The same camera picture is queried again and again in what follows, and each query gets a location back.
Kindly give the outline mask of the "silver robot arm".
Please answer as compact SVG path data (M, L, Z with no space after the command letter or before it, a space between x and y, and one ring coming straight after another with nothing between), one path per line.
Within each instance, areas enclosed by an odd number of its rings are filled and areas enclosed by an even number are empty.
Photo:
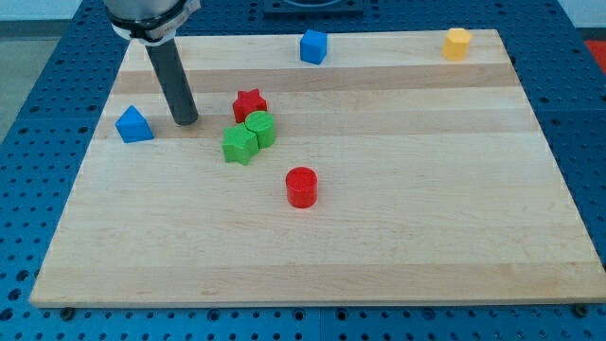
M125 40L159 46L202 7L200 0L104 0L114 32Z

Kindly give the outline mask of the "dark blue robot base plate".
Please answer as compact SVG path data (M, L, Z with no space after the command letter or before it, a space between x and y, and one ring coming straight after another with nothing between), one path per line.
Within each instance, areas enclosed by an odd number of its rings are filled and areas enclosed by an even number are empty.
M287 14L361 14L365 0L262 0L265 16Z

